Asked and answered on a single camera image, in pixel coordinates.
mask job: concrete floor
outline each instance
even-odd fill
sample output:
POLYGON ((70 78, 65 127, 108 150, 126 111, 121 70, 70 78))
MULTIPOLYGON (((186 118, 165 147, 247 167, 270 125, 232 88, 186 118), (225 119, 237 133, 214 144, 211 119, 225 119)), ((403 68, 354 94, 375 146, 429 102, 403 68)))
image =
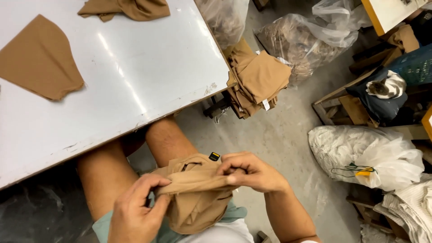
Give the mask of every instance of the concrete floor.
MULTIPOLYGON (((314 4, 313 1, 304 1, 299 6, 299 1, 291 5, 287 2, 272 2, 273 6, 277 5, 277 10, 268 8, 261 13, 250 2, 243 36, 253 51, 262 50, 253 29, 287 13, 308 15, 314 4)), ((323 242, 357 243, 360 238, 357 213, 345 201, 348 185, 332 181, 322 171, 309 149, 307 135, 311 129, 322 125, 311 104, 355 79, 348 70, 353 63, 353 54, 353 49, 346 51, 331 64, 317 69, 297 89, 283 90, 276 108, 267 112, 260 110, 249 119, 239 120, 229 110, 217 125, 202 115, 206 106, 203 103, 187 108, 177 116, 180 128, 200 152, 225 154, 248 150, 281 172, 311 215, 323 242)), ((129 159, 139 170, 145 171, 154 165, 154 162, 149 163, 154 159, 146 145, 129 159)), ((262 230, 272 238, 272 242, 279 242, 268 221, 261 193, 241 187, 234 192, 234 201, 248 209, 245 220, 254 236, 262 230)))

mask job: white plastic sack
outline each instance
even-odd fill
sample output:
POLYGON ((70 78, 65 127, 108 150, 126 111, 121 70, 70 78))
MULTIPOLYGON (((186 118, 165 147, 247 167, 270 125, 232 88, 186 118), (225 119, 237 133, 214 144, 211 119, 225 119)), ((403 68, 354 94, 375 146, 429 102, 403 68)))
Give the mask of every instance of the white plastic sack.
POLYGON ((249 0, 195 0, 222 50, 240 41, 249 0))
POLYGON ((329 177, 392 191, 419 182, 424 171, 422 152, 402 136, 361 126, 321 126, 309 132, 309 145, 329 177))
POLYGON ((351 47, 360 27, 372 26, 364 6, 352 6, 353 0, 322 0, 312 7, 314 18, 287 14, 255 34, 272 56, 289 62, 295 86, 351 47))

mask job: leg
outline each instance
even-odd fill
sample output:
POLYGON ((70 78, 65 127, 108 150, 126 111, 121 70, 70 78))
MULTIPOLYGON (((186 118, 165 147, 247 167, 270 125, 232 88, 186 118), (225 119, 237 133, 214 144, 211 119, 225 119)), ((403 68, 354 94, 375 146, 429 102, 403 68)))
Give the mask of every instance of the leg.
POLYGON ((172 116, 150 125, 146 133, 146 142, 159 168, 168 166, 172 159, 198 153, 172 116))
POLYGON ((138 180, 119 140, 81 156, 77 172, 94 221, 111 211, 118 196, 138 180))

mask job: calico cat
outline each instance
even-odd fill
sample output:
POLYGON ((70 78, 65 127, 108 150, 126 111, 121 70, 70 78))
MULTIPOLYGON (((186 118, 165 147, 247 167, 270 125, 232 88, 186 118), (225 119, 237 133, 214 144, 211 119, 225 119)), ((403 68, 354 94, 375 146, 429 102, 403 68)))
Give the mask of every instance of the calico cat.
POLYGON ((399 74, 389 70, 387 78, 381 81, 370 81, 366 87, 366 92, 371 96, 377 96, 380 99, 394 99, 405 92, 407 83, 399 74))

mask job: tan fabric piece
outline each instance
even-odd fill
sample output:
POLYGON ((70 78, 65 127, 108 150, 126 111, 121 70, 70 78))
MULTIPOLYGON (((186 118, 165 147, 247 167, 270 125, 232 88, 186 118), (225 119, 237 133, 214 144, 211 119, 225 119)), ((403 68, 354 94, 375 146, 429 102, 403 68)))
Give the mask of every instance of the tan fabric piece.
POLYGON ((405 53, 420 48, 419 41, 417 41, 414 31, 410 25, 399 27, 398 31, 392 34, 387 42, 399 47, 401 50, 405 50, 405 53))
POLYGON ((225 213, 235 186, 226 176, 216 176, 221 163, 197 153, 169 161, 167 167, 153 171, 172 181, 156 190, 156 195, 171 194, 173 200, 166 216, 170 228, 180 234, 195 234, 213 226, 225 213))
POLYGON ((150 21, 170 15, 165 0, 89 0, 78 14, 84 18, 98 15, 106 22, 121 12, 136 21, 150 21))
POLYGON ((228 92, 239 117, 255 114, 264 107, 262 101, 265 99, 270 109, 274 108, 277 94, 288 84, 291 68, 266 51, 256 55, 236 48, 231 53, 230 62, 239 83, 228 92))
POLYGON ((51 100, 84 84, 66 35, 42 15, 0 50, 0 77, 51 100))

